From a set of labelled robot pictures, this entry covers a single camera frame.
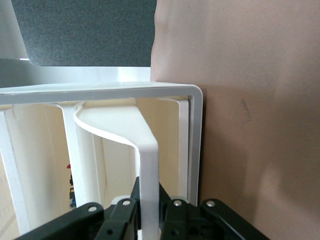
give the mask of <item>beige wall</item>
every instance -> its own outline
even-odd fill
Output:
[[[200,199],[320,236],[320,1],[161,0],[151,80],[204,93]]]

